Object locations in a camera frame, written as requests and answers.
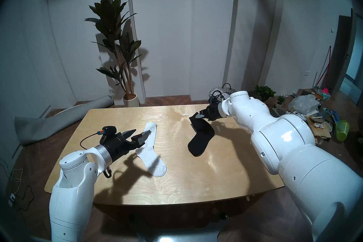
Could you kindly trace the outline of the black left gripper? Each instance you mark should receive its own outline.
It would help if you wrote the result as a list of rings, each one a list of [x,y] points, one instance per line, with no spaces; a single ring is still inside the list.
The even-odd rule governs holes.
[[[134,135],[136,129],[118,132],[112,135],[103,135],[100,139],[100,145],[104,146],[109,153],[112,161],[136,150],[136,147],[142,147],[150,135],[150,130]]]

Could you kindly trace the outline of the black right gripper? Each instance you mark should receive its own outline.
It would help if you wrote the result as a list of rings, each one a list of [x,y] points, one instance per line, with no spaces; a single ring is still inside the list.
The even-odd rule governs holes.
[[[209,121],[221,118],[224,118],[222,103],[211,103],[206,109],[200,110],[200,114],[198,114],[198,119],[208,119]]]

